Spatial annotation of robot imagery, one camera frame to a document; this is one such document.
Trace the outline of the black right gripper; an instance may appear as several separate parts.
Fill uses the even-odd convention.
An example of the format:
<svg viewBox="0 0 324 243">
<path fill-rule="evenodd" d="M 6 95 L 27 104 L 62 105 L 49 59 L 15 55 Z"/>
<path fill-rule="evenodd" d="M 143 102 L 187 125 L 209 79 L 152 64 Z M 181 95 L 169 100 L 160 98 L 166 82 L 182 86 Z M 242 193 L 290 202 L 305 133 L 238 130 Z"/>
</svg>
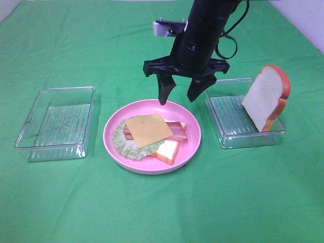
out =
<svg viewBox="0 0 324 243">
<path fill-rule="evenodd" d="M 160 105 L 166 104 L 170 92 L 176 86 L 171 75 L 192 77 L 187 91 L 190 102 L 195 101 L 204 90 L 214 85 L 217 79 L 213 74 L 218 71 L 226 73 L 230 65 L 225 60 L 213 59 L 211 55 L 209 50 L 200 52 L 198 46 L 182 32 L 176 35 L 168 56 L 145 61 L 145 76 L 156 74 Z"/>
</svg>

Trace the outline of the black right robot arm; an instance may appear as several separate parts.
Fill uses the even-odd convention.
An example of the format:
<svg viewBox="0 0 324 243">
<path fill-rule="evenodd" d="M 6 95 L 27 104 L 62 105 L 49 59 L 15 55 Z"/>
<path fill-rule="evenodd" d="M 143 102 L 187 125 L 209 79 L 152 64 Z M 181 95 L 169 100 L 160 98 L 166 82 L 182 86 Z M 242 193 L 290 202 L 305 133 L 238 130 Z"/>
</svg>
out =
<svg viewBox="0 0 324 243">
<path fill-rule="evenodd" d="M 213 59 L 229 16 L 239 1 L 194 1 L 186 23 L 159 21 L 170 26 L 175 40 L 168 56 L 144 62 L 145 76 L 156 74 L 158 99 L 165 105 L 176 86 L 173 76 L 190 77 L 187 97 L 193 102 L 205 89 L 217 81 L 215 72 L 226 73 L 230 65 L 225 60 Z"/>
</svg>

